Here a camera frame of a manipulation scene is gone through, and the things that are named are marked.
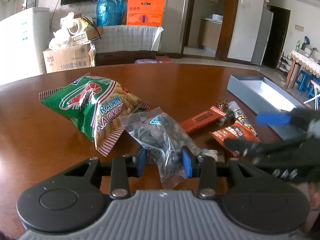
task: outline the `green bottle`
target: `green bottle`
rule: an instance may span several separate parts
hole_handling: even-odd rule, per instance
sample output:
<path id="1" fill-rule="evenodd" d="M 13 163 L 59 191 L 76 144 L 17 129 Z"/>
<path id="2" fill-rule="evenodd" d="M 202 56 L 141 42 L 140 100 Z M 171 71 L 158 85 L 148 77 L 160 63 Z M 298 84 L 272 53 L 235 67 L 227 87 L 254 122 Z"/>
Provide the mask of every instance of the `green bottle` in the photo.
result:
<path id="1" fill-rule="evenodd" d="M 300 48 L 300 40 L 298 40 L 298 42 L 297 42 L 296 52 L 299 52 L 299 48 Z"/>

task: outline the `tape roll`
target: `tape roll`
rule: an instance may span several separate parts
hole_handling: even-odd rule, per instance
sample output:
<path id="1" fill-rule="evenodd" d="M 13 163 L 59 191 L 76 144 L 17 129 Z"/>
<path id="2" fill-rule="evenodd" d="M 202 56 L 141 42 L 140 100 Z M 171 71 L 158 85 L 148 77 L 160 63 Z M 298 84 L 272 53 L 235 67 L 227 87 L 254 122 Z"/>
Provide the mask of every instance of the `tape roll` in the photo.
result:
<path id="1" fill-rule="evenodd" d="M 90 22 L 92 21 L 91 17 L 86 17 Z M 68 28 L 68 31 L 71 33 L 71 35 L 76 35 L 80 32 L 84 32 L 90 27 L 89 23 L 84 21 L 81 18 L 76 18 L 70 21 L 70 25 Z"/>

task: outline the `prawn cracker bag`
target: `prawn cracker bag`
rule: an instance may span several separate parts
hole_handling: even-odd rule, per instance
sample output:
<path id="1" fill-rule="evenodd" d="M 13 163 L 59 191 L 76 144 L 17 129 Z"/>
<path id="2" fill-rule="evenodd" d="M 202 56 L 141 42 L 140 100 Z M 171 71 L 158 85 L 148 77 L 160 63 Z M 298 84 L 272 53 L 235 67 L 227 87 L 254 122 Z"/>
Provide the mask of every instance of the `prawn cracker bag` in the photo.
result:
<path id="1" fill-rule="evenodd" d="M 41 102 L 71 120 L 107 155 L 122 131 L 120 117 L 141 112 L 151 105 L 123 88 L 117 81 L 104 77 L 83 76 L 68 86 L 40 93 Z"/>

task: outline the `wooden cabinet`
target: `wooden cabinet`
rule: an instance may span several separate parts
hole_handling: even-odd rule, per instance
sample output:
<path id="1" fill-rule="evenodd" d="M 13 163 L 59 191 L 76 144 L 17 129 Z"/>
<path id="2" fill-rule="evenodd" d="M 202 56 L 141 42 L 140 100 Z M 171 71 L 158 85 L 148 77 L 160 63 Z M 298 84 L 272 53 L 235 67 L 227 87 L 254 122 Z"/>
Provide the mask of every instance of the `wooden cabinet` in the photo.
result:
<path id="1" fill-rule="evenodd" d="M 205 46 L 212 50 L 217 50 L 221 26 L 221 23 L 201 19 L 198 45 L 200 47 Z"/>

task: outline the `clear plastic bag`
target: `clear plastic bag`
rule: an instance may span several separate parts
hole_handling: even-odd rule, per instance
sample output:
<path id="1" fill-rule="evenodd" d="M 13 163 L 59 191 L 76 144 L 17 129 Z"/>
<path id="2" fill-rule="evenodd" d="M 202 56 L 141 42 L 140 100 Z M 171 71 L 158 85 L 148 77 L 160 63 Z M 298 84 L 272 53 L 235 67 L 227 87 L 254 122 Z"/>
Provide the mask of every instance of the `clear plastic bag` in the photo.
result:
<path id="1" fill-rule="evenodd" d="M 216 151 L 201 150 L 189 135 L 161 108 L 120 118 L 124 129 L 141 144 L 158 166 L 164 189 L 171 189 L 186 178 L 181 164 L 181 147 L 194 155 Z"/>
<path id="2" fill-rule="evenodd" d="M 97 26 L 120 25 L 126 10 L 124 0 L 98 0 Z"/>

